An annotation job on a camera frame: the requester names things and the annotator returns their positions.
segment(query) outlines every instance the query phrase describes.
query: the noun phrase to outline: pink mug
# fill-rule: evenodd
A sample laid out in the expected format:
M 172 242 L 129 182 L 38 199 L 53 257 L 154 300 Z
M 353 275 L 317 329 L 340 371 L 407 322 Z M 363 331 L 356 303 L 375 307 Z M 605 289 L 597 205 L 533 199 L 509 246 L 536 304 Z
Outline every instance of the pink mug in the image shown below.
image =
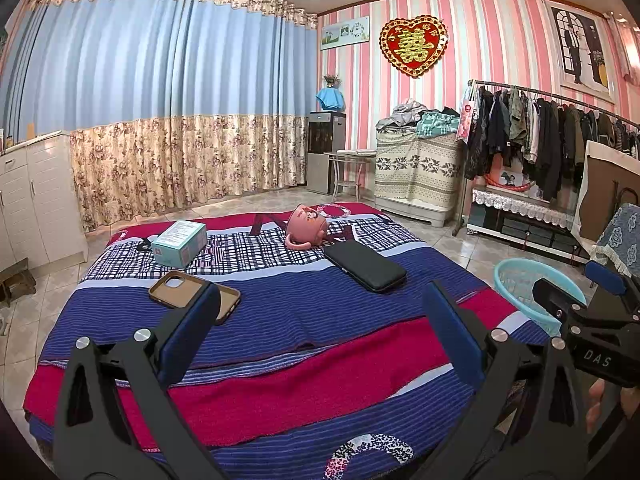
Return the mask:
M 307 251 L 311 246 L 322 244 L 326 228 L 326 218 L 300 204 L 289 217 L 284 245 L 293 251 Z

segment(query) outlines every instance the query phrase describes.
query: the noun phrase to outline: tile floor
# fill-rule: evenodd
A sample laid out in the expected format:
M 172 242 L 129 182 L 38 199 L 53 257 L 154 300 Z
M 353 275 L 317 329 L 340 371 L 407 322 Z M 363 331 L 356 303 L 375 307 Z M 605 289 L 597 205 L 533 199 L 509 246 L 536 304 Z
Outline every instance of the tile floor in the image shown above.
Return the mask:
M 354 197 L 343 195 L 338 196 L 338 199 L 352 202 Z M 37 279 L 36 294 L 23 296 L 12 303 L 7 316 L 11 322 L 9 333 L 7 336 L 0 336 L 0 399 L 31 446 L 36 449 L 35 440 L 29 434 L 28 425 L 24 420 L 22 402 L 44 341 L 76 284 L 101 254 L 107 241 L 116 231 L 134 224 L 217 217 L 259 210 L 286 211 L 300 203 L 319 202 L 322 202 L 321 195 L 309 192 L 304 187 L 297 187 L 240 198 L 231 197 L 164 215 L 153 214 L 148 218 L 137 216 L 132 221 L 117 222 L 88 233 L 86 239 L 89 244 L 89 261 Z M 582 275 L 580 268 L 512 248 L 500 240 L 468 235 L 465 230 L 460 231 L 457 237 L 453 237 L 450 225 L 433 228 L 425 222 L 395 215 L 392 217 L 421 240 L 465 267 L 490 286 L 494 286 L 493 271 L 496 263 L 505 258 L 521 257 L 539 260 L 561 270 L 580 286 L 588 298 L 594 293 L 594 288 L 590 288 L 590 281 Z

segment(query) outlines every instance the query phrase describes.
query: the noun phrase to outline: mug handle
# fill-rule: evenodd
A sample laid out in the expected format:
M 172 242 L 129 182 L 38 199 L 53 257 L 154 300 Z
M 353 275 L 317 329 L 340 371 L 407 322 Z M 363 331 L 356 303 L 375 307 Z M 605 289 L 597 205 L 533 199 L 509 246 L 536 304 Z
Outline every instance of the mug handle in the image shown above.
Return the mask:
M 287 237 L 284 239 L 284 245 L 292 251 L 308 251 L 311 248 L 311 242 L 305 242 L 303 244 L 293 243 L 291 241 L 291 234 L 287 234 Z

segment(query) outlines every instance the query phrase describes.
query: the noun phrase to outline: red heart decoration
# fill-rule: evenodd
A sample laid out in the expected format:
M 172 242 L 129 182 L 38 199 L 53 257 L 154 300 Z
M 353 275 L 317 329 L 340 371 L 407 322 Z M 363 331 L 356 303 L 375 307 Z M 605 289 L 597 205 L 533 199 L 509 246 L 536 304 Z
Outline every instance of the red heart decoration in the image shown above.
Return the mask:
M 400 72 L 420 77 L 444 54 L 449 44 L 447 27 L 435 16 L 412 20 L 396 18 L 380 32 L 380 49 Z

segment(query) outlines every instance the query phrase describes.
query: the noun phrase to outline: blue curtain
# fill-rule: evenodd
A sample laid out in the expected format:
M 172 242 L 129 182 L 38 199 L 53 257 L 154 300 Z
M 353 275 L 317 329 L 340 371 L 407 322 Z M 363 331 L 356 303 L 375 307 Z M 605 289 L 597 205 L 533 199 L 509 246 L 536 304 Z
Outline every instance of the blue curtain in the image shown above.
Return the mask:
M 14 140 L 192 115 L 305 116 L 316 32 L 200 0 L 79 0 L 28 11 L 0 80 Z

